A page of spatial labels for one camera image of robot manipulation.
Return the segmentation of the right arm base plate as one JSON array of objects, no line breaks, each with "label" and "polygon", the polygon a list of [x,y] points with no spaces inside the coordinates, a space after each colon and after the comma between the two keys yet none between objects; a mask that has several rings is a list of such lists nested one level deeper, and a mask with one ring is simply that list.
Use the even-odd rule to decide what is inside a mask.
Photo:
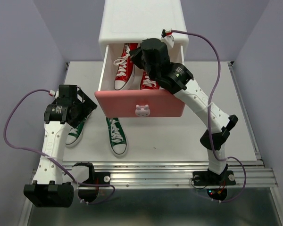
[{"label": "right arm base plate", "polygon": [[236,185],[233,171],[225,170],[220,175],[207,171],[193,172],[192,181],[195,186],[219,186],[225,183],[226,186]]}]

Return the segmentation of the red sneaker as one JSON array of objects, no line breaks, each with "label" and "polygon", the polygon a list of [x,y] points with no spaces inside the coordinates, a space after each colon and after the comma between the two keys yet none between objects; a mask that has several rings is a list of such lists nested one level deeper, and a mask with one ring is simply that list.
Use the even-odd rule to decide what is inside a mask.
[{"label": "red sneaker", "polygon": [[141,82],[140,82],[140,90],[149,89],[149,90],[158,90],[160,86],[156,81],[150,79],[149,75],[146,71],[143,71]]},{"label": "red sneaker", "polygon": [[128,90],[135,77],[135,66],[131,61],[130,51],[137,49],[137,43],[124,44],[121,56],[113,64],[117,66],[117,72],[114,81],[114,90]]}]

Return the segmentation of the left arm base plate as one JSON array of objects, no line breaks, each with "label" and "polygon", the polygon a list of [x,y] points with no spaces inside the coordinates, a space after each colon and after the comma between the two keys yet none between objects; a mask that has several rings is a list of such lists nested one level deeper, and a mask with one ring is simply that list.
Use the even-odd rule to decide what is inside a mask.
[{"label": "left arm base plate", "polygon": [[84,172],[78,175],[78,185],[82,187],[109,187],[110,172]]}]

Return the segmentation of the pink front drawer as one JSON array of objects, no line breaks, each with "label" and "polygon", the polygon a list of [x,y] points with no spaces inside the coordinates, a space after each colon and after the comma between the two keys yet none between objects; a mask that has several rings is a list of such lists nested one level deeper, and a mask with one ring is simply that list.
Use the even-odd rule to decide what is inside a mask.
[{"label": "pink front drawer", "polygon": [[98,90],[95,97],[108,118],[139,117],[138,108],[147,106],[149,117],[180,117],[185,104],[163,89],[140,90],[143,70],[134,67],[135,76],[128,90],[114,90],[117,66],[113,62],[121,56],[123,44],[106,46]]}]

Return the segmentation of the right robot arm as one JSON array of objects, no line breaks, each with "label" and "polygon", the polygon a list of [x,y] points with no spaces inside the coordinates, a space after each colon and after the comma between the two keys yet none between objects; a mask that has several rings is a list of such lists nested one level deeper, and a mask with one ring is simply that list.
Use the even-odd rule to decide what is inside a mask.
[{"label": "right robot arm", "polygon": [[225,142],[238,122],[237,116],[228,115],[217,107],[184,64],[170,61],[167,44],[161,40],[143,40],[129,54],[132,62],[145,70],[151,80],[184,102],[205,124],[207,129],[200,143],[208,153],[206,178],[218,184],[225,178],[227,171]]}]

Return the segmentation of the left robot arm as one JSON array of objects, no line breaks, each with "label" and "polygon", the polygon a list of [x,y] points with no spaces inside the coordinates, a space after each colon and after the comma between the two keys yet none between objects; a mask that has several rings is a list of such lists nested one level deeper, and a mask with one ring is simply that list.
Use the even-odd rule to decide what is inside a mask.
[{"label": "left robot arm", "polygon": [[44,113],[44,142],[38,169],[24,195],[36,207],[71,206],[74,188],[63,182],[62,162],[67,136],[97,105],[77,85],[60,85]]}]

